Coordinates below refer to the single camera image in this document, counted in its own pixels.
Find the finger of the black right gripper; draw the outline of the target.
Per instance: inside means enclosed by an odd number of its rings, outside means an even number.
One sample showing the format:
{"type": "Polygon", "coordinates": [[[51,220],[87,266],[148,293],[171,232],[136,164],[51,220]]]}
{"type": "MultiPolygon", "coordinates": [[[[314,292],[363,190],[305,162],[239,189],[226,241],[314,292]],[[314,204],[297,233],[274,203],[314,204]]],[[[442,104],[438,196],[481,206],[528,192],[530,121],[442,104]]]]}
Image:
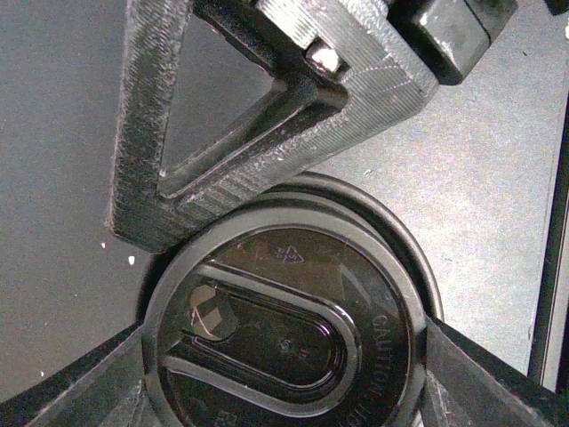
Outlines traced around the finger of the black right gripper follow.
{"type": "Polygon", "coordinates": [[[437,87],[379,1],[131,1],[107,227],[162,253],[266,189],[415,116],[437,87]],[[273,83],[220,139],[163,168],[192,18],[214,27],[273,83]]]}

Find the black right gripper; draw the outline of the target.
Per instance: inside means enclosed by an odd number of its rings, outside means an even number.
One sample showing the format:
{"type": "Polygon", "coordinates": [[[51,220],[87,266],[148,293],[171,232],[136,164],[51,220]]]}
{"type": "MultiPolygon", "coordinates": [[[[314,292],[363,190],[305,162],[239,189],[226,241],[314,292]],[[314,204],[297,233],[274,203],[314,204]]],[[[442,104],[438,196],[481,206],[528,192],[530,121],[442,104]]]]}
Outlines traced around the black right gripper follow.
{"type": "Polygon", "coordinates": [[[441,85],[459,85],[517,10],[511,0],[399,0],[388,21],[441,85]]]}

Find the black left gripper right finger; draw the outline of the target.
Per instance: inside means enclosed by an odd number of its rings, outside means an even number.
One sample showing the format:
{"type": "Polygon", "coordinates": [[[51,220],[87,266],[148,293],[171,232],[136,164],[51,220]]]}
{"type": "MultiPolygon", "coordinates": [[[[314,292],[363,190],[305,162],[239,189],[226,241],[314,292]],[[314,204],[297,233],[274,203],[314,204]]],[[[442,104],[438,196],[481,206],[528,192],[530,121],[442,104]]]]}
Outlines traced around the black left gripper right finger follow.
{"type": "Polygon", "coordinates": [[[437,318],[426,319],[425,426],[566,426],[556,394],[437,318]]]}

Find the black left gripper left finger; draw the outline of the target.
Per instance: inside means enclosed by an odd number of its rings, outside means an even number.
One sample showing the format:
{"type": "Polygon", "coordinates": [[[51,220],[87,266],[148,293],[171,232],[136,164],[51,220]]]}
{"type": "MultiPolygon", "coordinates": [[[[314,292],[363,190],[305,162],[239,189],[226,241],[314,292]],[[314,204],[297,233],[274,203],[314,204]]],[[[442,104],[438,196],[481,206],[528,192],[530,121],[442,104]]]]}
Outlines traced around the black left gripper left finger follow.
{"type": "Polygon", "coordinates": [[[3,426],[98,426],[115,409],[126,423],[143,379],[135,323],[39,384],[1,403],[3,426]]]}

